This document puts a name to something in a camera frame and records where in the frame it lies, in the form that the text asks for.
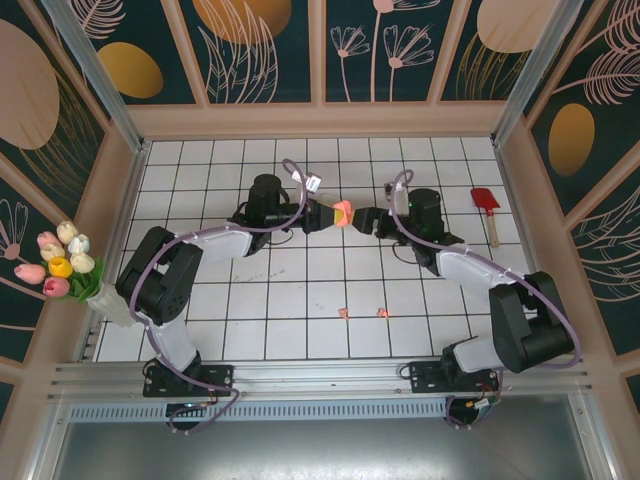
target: red spatula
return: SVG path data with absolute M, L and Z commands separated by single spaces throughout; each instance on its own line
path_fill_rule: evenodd
M 496 201 L 488 188 L 472 188 L 471 197 L 476 207 L 483 208 L 487 212 L 487 225 L 489 227 L 489 245 L 499 247 L 498 230 L 496 230 L 496 219 L 493 216 L 493 209 L 500 208 L 500 204 Z

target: tulip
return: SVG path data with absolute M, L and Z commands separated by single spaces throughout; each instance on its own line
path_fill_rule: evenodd
M 71 222 L 62 222 L 58 225 L 58 238 L 65 245 L 69 245 L 73 238 L 77 236 L 80 232 L 75 227 L 75 225 Z
M 49 243 L 40 249 L 40 256 L 45 262 L 50 262 L 56 257 L 64 257 L 64 248 L 59 244 Z
M 73 273 L 73 267 L 64 257 L 55 257 L 49 260 L 49 272 L 54 277 L 67 278 Z
M 69 281 L 60 277 L 49 277 L 44 282 L 42 293 L 47 297 L 59 298 L 69 293 L 71 285 Z
M 89 238 L 86 235 L 78 235 L 77 237 L 73 237 L 71 243 L 67 247 L 69 253 L 89 253 L 89 247 L 91 244 L 89 243 Z
M 38 235 L 38 247 L 42 250 L 46 245 L 57 245 L 61 247 L 60 240 L 51 232 L 42 232 Z
M 42 266 L 31 265 L 29 263 L 17 266 L 13 269 L 13 273 L 15 273 L 16 277 L 20 280 L 30 285 L 41 283 L 44 277 L 47 276 L 47 272 Z
M 71 265 L 78 273 L 89 273 L 96 266 L 96 261 L 86 253 L 71 255 Z

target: white vase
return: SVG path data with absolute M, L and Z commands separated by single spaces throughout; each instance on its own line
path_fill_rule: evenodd
M 130 327 L 135 323 L 129 313 L 129 305 L 113 285 L 100 282 L 100 290 L 87 298 L 87 305 L 120 327 Z

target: white tulip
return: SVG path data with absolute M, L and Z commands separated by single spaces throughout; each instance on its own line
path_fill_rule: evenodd
M 62 222 L 60 225 L 58 225 L 56 233 L 58 234 L 58 238 L 62 243 L 64 243 L 65 245 L 69 245 L 71 243 L 71 240 L 73 240 L 73 238 L 80 232 L 78 232 L 78 229 L 73 223 Z
M 89 238 L 86 235 L 80 234 L 76 237 L 73 237 L 73 240 L 71 240 L 71 243 L 69 244 L 67 249 L 69 250 L 69 253 L 72 254 L 89 253 L 90 247 L 91 244 L 89 243 Z
M 56 245 L 55 243 L 50 243 L 49 245 L 42 247 L 42 250 L 40 250 L 40 256 L 45 262 L 50 262 L 52 258 L 64 258 L 65 251 L 61 246 Z
M 96 266 L 96 261 L 86 253 L 71 255 L 71 266 L 78 273 L 89 273 Z

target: white tiled floor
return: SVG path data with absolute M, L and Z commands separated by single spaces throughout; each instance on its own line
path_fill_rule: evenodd
M 452 233 L 476 252 L 527 271 L 489 139 L 455 137 L 156 142 L 122 267 L 155 225 L 187 232 L 223 224 L 246 200 L 256 175 L 286 178 L 274 163 L 282 158 L 323 177 L 318 198 L 344 198 L 356 208 L 388 205 L 383 184 L 403 166 L 411 168 L 412 188 L 441 191 Z M 503 245 L 496 249 L 487 246 L 484 219 L 469 193 L 479 185 L 490 187 L 501 205 L 496 223 Z M 289 238 L 278 233 L 272 242 Z M 298 230 L 252 257 L 203 267 L 188 305 L 188 331 L 211 361 L 430 356 L 488 332 L 487 298 L 403 263 L 392 244 L 353 227 L 310 236 Z M 415 261 L 408 247 L 396 253 Z M 348 308 L 349 320 L 341 318 L 342 308 Z M 379 308 L 390 317 L 377 317 Z M 151 356 L 140 326 L 103 324 L 98 361 Z

